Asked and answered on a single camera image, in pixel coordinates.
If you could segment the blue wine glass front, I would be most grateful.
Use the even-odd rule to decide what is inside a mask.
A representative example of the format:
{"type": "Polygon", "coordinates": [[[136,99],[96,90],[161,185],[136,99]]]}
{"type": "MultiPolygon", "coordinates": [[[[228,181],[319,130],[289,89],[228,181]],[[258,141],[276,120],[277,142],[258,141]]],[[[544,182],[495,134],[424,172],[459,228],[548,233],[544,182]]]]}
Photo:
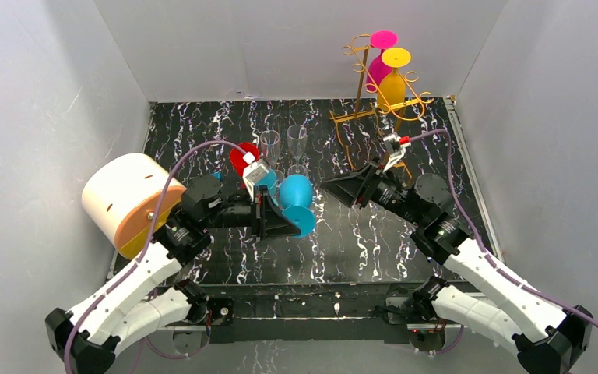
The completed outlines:
{"type": "Polygon", "coordinates": [[[276,176],[276,172],[274,170],[269,170],[269,172],[264,177],[262,177],[258,182],[255,183],[255,186],[265,186],[268,190],[269,195],[275,199],[278,190],[278,178],[276,176]]]}

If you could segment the blue wine glass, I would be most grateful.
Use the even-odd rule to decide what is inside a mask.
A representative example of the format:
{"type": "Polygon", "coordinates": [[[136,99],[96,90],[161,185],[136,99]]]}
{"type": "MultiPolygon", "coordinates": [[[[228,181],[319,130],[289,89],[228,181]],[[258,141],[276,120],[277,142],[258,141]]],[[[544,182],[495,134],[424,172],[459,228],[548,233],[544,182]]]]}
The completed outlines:
{"type": "Polygon", "coordinates": [[[300,230],[296,238],[306,237],[315,229],[316,217],[311,210],[313,192],[311,181],[304,175],[289,175],[280,185],[283,215],[300,230]]]}
{"type": "Polygon", "coordinates": [[[276,176],[276,172],[274,170],[269,170],[269,172],[264,177],[262,177],[258,182],[255,183],[255,186],[265,186],[268,190],[269,195],[275,199],[278,190],[278,178],[276,176]]]}

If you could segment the red wine glass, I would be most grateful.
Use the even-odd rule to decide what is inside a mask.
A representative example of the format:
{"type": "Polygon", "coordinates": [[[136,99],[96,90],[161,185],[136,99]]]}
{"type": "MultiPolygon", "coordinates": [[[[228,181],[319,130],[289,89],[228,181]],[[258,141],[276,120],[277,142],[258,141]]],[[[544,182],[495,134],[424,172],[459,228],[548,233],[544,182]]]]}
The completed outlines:
{"type": "Polygon", "coordinates": [[[235,172],[239,176],[242,176],[244,169],[248,166],[248,162],[244,158],[245,154],[250,153],[253,156],[253,160],[257,161],[259,159],[259,149],[253,143],[239,143],[238,146],[244,152],[240,152],[239,150],[233,148],[230,152],[230,162],[232,163],[235,172]]]}

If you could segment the clear champagne flute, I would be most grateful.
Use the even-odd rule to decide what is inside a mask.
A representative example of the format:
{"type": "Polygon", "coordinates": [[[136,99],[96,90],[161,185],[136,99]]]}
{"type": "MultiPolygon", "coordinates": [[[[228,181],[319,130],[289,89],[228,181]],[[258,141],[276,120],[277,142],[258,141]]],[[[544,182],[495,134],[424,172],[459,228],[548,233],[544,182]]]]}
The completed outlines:
{"type": "Polygon", "coordinates": [[[308,132],[303,125],[291,125],[287,130],[287,144],[293,163],[288,168],[288,175],[308,176],[308,168],[302,160],[308,142],[308,132]]]}
{"type": "Polygon", "coordinates": [[[277,168],[281,153],[280,134],[275,130],[266,130],[260,134],[259,149],[263,158],[276,175],[276,181],[280,184],[284,180],[283,172],[277,168]]]}

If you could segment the yellow wine glass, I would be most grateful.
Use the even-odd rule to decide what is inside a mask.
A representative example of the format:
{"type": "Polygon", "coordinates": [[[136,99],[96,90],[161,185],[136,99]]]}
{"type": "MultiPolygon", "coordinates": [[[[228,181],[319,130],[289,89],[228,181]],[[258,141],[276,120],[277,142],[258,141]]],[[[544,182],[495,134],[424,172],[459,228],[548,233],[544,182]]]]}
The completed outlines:
{"type": "Polygon", "coordinates": [[[377,104],[381,111],[391,111],[391,106],[404,102],[406,97],[406,83],[400,68],[408,65],[411,54],[404,48],[390,48],[382,53],[382,63],[391,71],[378,85],[377,104]]]}

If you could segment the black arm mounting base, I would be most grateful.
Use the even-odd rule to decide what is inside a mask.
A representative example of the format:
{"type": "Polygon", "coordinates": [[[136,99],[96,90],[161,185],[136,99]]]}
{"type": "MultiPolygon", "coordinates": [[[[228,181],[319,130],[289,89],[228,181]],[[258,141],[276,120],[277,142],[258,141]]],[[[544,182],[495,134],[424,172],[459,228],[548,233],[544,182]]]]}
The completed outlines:
{"type": "Polygon", "coordinates": [[[380,340],[439,349],[460,335],[459,324],[421,318],[408,307],[418,283],[200,285],[206,300],[174,333],[198,333],[211,322],[211,341],[380,340]]]}

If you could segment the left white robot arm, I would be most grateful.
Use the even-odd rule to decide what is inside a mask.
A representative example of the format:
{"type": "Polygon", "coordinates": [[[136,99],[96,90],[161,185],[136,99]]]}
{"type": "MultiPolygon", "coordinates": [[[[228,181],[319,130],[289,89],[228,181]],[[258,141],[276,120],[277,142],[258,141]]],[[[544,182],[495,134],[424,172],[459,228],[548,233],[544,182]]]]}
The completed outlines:
{"type": "Polygon", "coordinates": [[[136,258],[84,302],[47,315],[50,345],[67,373],[105,373],[129,345],[189,318],[206,301],[189,281],[148,302],[144,297],[212,244],[209,229],[250,228],[257,240],[301,235],[300,219],[279,208],[265,186],[231,196],[221,186],[214,175],[192,179],[136,258]]]}

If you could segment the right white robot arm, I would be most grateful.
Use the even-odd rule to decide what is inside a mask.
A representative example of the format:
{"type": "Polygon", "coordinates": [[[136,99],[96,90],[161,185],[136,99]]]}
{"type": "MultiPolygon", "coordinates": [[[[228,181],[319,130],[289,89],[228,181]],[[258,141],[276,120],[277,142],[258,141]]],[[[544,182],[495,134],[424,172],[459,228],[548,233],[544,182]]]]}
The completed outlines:
{"type": "Polygon", "coordinates": [[[387,312],[467,326],[513,353],[528,373],[567,373],[586,351],[592,332],[589,311],[580,305],[568,311],[544,301],[489,252],[481,252],[470,229],[453,217],[454,201],[442,177],[425,174],[405,185],[372,161],[320,186],[346,206],[373,202],[413,224],[410,237],[416,247],[486,297],[472,298],[431,277],[403,306],[389,306],[387,312]]]}

